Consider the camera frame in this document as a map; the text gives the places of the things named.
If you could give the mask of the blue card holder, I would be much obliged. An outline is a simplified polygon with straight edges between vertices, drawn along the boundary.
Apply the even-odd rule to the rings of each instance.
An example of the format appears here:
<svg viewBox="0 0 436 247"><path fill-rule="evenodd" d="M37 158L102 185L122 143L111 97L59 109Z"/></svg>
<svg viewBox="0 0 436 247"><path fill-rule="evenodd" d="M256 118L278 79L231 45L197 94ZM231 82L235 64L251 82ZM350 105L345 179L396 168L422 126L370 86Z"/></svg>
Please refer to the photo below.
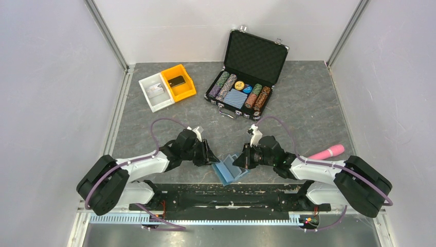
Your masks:
<svg viewBox="0 0 436 247"><path fill-rule="evenodd" d="M249 170L233 165L238 155L227 155L223 161L211 165L223 186L237 182L249 173Z"/></svg>

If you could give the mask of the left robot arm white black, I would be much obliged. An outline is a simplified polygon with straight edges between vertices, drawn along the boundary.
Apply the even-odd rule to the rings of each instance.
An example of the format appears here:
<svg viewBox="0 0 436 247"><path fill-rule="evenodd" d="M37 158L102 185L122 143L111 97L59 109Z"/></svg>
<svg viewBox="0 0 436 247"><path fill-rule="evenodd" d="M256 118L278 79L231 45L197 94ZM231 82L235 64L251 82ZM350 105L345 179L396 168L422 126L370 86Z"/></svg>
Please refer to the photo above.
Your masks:
<svg viewBox="0 0 436 247"><path fill-rule="evenodd" d="M177 168L183 161L195 166L219 162L206 139L201 138L201 127L188 127L176 139L158 150L132 158L115 159L101 156L76 187L85 200L85 207L102 216L118 206L142 204L148 209L161 205L157 187L144 177Z"/></svg>

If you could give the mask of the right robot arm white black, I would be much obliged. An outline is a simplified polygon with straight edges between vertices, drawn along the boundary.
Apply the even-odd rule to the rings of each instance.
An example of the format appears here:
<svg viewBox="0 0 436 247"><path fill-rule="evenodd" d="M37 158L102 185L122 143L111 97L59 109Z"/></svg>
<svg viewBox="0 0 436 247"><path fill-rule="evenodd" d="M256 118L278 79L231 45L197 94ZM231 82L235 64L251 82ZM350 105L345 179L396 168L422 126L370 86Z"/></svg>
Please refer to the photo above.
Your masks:
<svg viewBox="0 0 436 247"><path fill-rule="evenodd" d="M308 189L297 195L297 204L303 210L341 204L375 218L392 190L391 182L359 156L318 161L284 151L273 136L260 138L256 145L245 143L233 165L245 169L271 166L282 178L311 181Z"/></svg>

